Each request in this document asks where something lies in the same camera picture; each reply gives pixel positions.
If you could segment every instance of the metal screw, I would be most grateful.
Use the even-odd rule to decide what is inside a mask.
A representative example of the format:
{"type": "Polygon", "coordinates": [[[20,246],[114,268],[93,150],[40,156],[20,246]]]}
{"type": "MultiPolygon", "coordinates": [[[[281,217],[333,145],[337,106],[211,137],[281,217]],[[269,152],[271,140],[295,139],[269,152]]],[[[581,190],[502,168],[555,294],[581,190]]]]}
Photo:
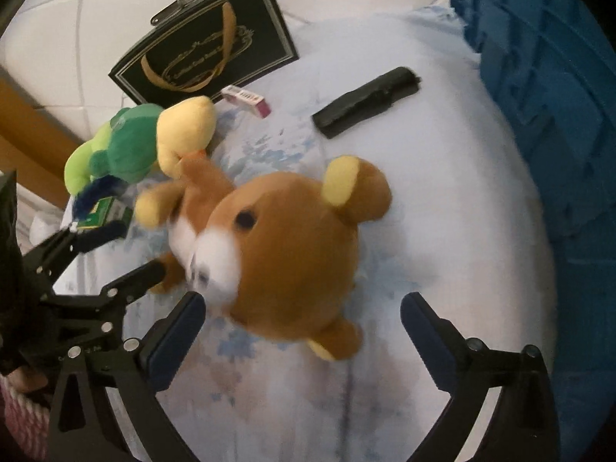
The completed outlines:
{"type": "Polygon", "coordinates": [[[127,352],[133,352],[136,348],[139,347],[139,339],[128,339],[124,343],[124,350],[127,352]]]}
{"type": "Polygon", "coordinates": [[[524,352],[531,358],[538,358],[541,355],[541,351],[536,345],[527,345],[524,352]]]}
{"type": "Polygon", "coordinates": [[[75,345],[69,349],[69,358],[74,359],[81,354],[81,347],[75,345]]]}
{"type": "Polygon", "coordinates": [[[485,347],[484,342],[476,337],[466,339],[466,345],[472,351],[481,351],[485,347]]]}

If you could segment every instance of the stuffed animal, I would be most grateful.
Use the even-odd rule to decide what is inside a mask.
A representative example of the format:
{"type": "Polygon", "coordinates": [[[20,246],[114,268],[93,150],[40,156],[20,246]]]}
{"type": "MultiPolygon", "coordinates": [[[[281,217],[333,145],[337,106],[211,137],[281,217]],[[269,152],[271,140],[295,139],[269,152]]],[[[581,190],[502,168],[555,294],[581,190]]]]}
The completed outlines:
{"type": "Polygon", "coordinates": [[[156,124],[156,150],[162,172],[180,177],[178,163],[189,152],[204,150],[214,135],[216,110],[205,97],[191,97],[165,109],[156,124]]]}
{"type": "Polygon", "coordinates": [[[342,310],[358,262],[357,225],[380,219],[391,203],[383,173],[341,156],[322,183],[275,172],[235,188],[202,157],[183,158],[180,170],[135,207],[143,226],[169,227],[158,291],[187,278],[255,335],[307,341],[328,360],[353,356],[362,333],[342,310]]]}
{"type": "Polygon", "coordinates": [[[112,124],[115,124],[122,113],[127,110],[128,107],[121,109],[116,116],[98,129],[94,137],[77,147],[73,154],[69,156],[64,165],[64,185],[70,195],[76,196],[92,182],[89,166],[90,158],[96,151],[107,149],[112,136],[112,124]]]}
{"type": "Polygon", "coordinates": [[[112,124],[107,149],[90,157],[91,174],[107,175],[135,184],[147,176],[156,163],[156,123],[162,113],[156,104],[141,104],[122,112],[112,124]]]}

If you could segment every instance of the black gift bag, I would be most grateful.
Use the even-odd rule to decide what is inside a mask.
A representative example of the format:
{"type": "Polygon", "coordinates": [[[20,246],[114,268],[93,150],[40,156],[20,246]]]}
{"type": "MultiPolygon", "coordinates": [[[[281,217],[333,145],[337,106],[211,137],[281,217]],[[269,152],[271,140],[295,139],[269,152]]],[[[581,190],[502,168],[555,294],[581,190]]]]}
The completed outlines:
{"type": "Polygon", "coordinates": [[[298,58],[276,0],[177,0],[109,76],[137,104],[221,98],[298,58]]]}

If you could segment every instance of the gift bag handle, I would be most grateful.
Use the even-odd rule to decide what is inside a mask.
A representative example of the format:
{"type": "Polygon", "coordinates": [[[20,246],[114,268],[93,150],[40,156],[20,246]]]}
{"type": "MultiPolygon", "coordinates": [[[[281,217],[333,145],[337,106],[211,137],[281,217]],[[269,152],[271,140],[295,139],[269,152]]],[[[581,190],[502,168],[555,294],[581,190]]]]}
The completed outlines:
{"type": "Polygon", "coordinates": [[[214,78],[220,75],[227,62],[229,62],[229,58],[231,57],[231,50],[233,48],[233,41],[235,40],[235,29],[236,29],[236,18],[235,12],[233,11],[233,6],[229,2],[223,3],[223,58],[216,65],[212,74],[210,74],[203,81],[199,82],[196,85],[191,87],[177,87],[172,85],[167,80],[159,76],[154,72],[152,66],[147,60],[146,54],[141,58],[141,68],[144,71],[146,78],[150,81],[151,84],[156,85],[157,87],[165,90],[171,90],[172,92],[184,92],[185,94],[192,94],[193,92],[198,92],[202,88],[204,88],[208,83],[210,83],[214,78]]]}

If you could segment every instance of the bed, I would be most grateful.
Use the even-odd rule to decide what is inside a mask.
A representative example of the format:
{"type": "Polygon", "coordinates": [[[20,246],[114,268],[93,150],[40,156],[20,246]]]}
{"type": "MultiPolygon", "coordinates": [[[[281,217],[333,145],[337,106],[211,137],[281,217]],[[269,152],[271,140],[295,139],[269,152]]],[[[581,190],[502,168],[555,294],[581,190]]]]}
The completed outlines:
{"type": "MultiPolygon", "coordinates": [[[[347,307],[364,330],[364,347],[349,362],[323,362],[303,344],[264,341],[212,314],[158,399],[203,461],[401,462],[449,397],[435,388],[402,328],[406,293],[420,291],[465,337],[512,351],[533,343],[552,362],[556,295],[540,198],[451,9],[325,21],[292,34],[301,59],[249,86],[272,114],[259,120],[220,103],[224,140],[213,160],[237,184],[277,170],[318,178],[341,154],[384,171],[392,209],[360,229],[347,307]],[[332,140],[314,130],[315,111],[401,65],[422,78],[416,95],[332,140]]],[[[161,179],[150,176],[122,199],[133,203],[161,179]]],[[[124,241],[79,257],[55,290],[97,294],[166,248],[164,229],[133,223],[124,241]]],[[[125,337],[143,336],[185,291],[132,304],[125,337]]],[[[131,449],[146,460],[121,400],[110,394],[131,449]]],[[[460,460],[478,446],[497,394],[460,460]]]]}

